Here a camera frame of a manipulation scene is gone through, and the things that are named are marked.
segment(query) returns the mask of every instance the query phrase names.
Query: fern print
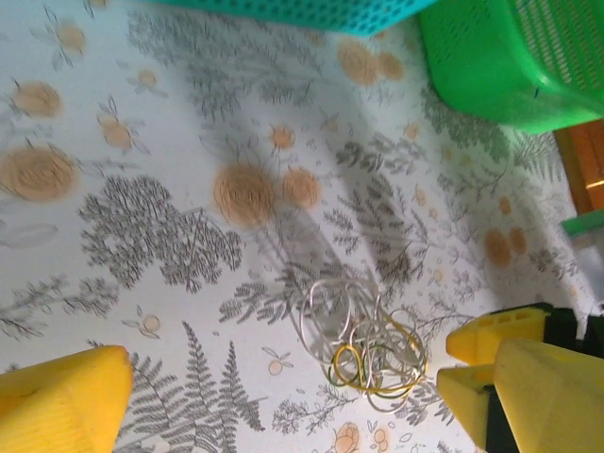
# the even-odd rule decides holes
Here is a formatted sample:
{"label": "fern print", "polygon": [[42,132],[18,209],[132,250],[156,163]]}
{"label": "fern print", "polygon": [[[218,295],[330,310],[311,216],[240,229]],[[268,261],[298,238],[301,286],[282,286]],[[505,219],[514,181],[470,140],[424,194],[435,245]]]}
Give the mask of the fern print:
{"label": "fern print", "polygon": [[558,280],[579,273],[579,265],[573,253],[563,247],[542,247],[528,254],[530,262],[539,272],[550,272]]}
{"label": "fern print", "polygon": [[436,407],[433,417],[449,426],[455,416],[438,393],[436,384],[431,380],[424,380],[417,384],[407,398],[403,408],[394,413],[396,418],[404,418],[412,427],[417,427],[428,418],[429,410]]}
{"label": "fern print", "polygon": [[453,449],[452,447],[445,444],[445,442],[439,441],[438,445],[436,445],[435,453],[462,453],[462,451],[458,448]]}
{"label": "fern print", "polygon": [[450,109],[431,86],[422,89],[421,98],[424,114],[437,133],[447,132],[461,148],[480,145],[495,163],[509,158],[508,139],[499,125]]}
{"label": "fern print", "polygon": [[346,255],[368,243],[386,287],[385,302],[402,295],[407,282],[424,274],[429,249],[442,246],[430,238],[424,221],[408,207],[402,189],[384,176],[372,176],[364,192],[354,189],[338,200],[341,208],[324,212],[325,222],[338,230],[334,242]]}
{"label": "fern print", "polygon": [[240,100],[252,92],[267,104],[307,106],[314,85],[326,82],[315,52],[300,44],[301,31],[258,26],[250,33],[248,26],[227,25],[208,14],[167,10],[132,10],[128,25],[129,43],[143,55],[166,66],[184,63],[190,101],[212,121],[240,110]]}
{"label": "fern print", "polygon": [[130,363],[134,373],[132,393],[137,395],[130,402],[134,432],[150,434],[169,428],[185,413],[182,409],[186,399],[183,387],[177,384],[178,378],[160,374],[161,360],[153,363],[151,358],[141,359],[134,353]]}
{"label": "fern print", "polygon": [[78,214],[91,226],[82,232],[90,265],[108,267],[128,289],[155,261],[167,284],[192,294],[218,283],[222,263],[234,271],[242,262],[237,233],[223,232],[201,208],[177,210],[150,176],[109,176],[102,193],[88,195]]}
{"label": "fern print", "polygon": [[330,384],[320,385],[316,394],[322,401],[315,403],[313,408],[306,402],[295,403],[291,399],[281,401],[273,413],[273,430],[294,434],[300,430],[301,424],[305,424],[308,435],[311,435],[318,429],[326,428],[334,420],[337,411],[342,411],[359,399],[357,395],[349,396],[348,392],[342,392]]}
{"label": "fern print", "polygon": [[548,182],[561,182],[562,158],[552,134],[529,135],[514,131],[513,164]]}
{"label": "fern print", "polygon": [[255,431],[264,430],[261,399],[251,399],[243,387],[234,343],[229,344],[225,369],[217,381],[193,329],[186,322],[182,325],[189,347],[184,379],[164,375],[162,360],[130,355],[134,386],[119,439],[144,436],[118,446],[115,453],[144,451],[142,442],[154,436],[168,443],[171,453],[190,453],[196,447],[209,453],[235,453],[240,421]]}
{"label": "fern print", "polygon": [[[235,289],[231,299],[220,306],[220,322],[237,320],[244,323],[255,315],[257,321],[271,325],[286,319],[293,310],[299,310],[310,286],[320,278],[363,277],[362,272],[337,260],[322,260],[310,265],[298,261],[284,263],[275,283],[278,291],[269,292],[268,286],[257,281],[245,282]],[[317,313],[333,313],[344,305],[346,294],[342,289],[330,288],[318,295]]]}
{"label": "fern print", "polygon": [[377,132],[369,141],[368,148],[360,143],[347,142],[344,148],[336,153],[336,161],[339,165],[358,167],[367,173],[383,169],[390,175],[408,176],[414,173],[415,162],[428,160],[426,149],[404,136],[393,142]]}
{"label": "fern print", "polygon": [[67,291],[69,286],[67,277],[59,276],[13,291],[13,303],[0,307],[0,330],[15,340],[43,337],[47,325],[40,315],[60,309],[67,314],[105,318],[118,302],[119,288],[104,278],[83,278],[77,291],[71,293]]}

